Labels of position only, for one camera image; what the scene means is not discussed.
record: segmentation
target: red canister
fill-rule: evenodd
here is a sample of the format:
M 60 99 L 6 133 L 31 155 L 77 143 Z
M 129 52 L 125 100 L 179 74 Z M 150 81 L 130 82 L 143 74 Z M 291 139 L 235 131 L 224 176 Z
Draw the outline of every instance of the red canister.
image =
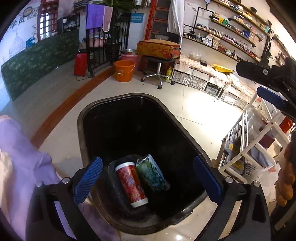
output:
M 140 180 L 136 173 L 135 163 L 122 163 L 115 167 L 115 172 L 124 187 L 132 207 L 139 207 L 148 203 L 148 199 L 144 194 Z

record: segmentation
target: black metal railing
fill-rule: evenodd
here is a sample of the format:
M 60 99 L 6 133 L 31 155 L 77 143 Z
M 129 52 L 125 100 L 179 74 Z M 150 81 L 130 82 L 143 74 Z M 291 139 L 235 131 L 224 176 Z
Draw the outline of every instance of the black metal railing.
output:
M 130 23 L 131 14 L 124 13 L 120 17 L 112 16 L 108 32 L 102 28 L 86 30 L 87 67 L 91 75 L 95 68 L 118 60 L 120 50 L 128 46 Z

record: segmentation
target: blue sign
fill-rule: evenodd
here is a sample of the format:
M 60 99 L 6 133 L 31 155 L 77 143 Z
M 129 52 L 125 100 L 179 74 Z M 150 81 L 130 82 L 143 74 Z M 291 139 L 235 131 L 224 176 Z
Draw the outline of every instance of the blue sign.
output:
M 132 13 L 131 14 L 131 23 L 142 23 L 143 22 L 143 13 Z

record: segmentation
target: person's hand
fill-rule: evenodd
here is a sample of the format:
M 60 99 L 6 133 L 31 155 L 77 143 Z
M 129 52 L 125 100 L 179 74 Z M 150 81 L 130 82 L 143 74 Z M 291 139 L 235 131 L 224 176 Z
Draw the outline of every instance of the person's hand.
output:
M 295 170 L 290 162 L 291 143 L 289 143 L 284 152 L 286 165 L 279 171 L 279 178 L 276 182 L 276 200 L 282 207 L 286 206 L 287 201 L 293 197 L 292 184 L 295 182 Z

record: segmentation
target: chair base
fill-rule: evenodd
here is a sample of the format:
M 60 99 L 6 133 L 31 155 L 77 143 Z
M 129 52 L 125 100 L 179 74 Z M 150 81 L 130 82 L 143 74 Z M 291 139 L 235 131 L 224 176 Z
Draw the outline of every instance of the chair base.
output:
M 158 63 L 157 73 L 145 76 L 144 78 L 141 79 L 141 82 L 144 82 L 145 79 L 148 78 L 148 77 L 157 76 L 159 78 L 159 82 L 160 82 L 159 85 L 157 86 L 157 89 L 161 90 L 161 88 L 163 87 L 163 80 L 161 79 L 161 77 L 169 78 L 170 79 L 170 84 L 174 85 L 175 82 L 173 81 L 173 79 L 171 77 L 160 74 L 160 67 L 161 67 L 161 63 Z

